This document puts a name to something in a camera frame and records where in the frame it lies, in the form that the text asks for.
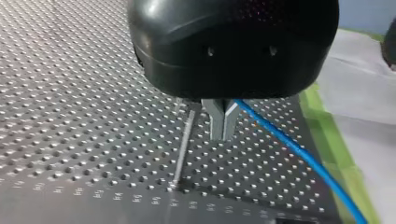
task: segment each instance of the metal rod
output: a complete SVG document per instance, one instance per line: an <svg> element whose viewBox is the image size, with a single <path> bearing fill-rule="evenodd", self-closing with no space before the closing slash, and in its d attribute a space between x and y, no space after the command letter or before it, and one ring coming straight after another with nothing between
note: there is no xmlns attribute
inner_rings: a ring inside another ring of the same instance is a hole
<svg viewBox="0 0 396 224"><path fill-rule="evenodd" d="M181 171L182 171L182 168L184 165L184 160L186 158L187 147L188 147L189 141L190 141L190 135L191 135L192 126L194 123L195 113L196 113L196 111L191 110L189 117L187 119L187 122L186 122L186 127L184 129L183 138L181 139L180 150L178 152L175 176L174 176L174 179L172 180L172 182L170 183L170 187L172 189L177 188L178 181L180 180Z"/></svg>

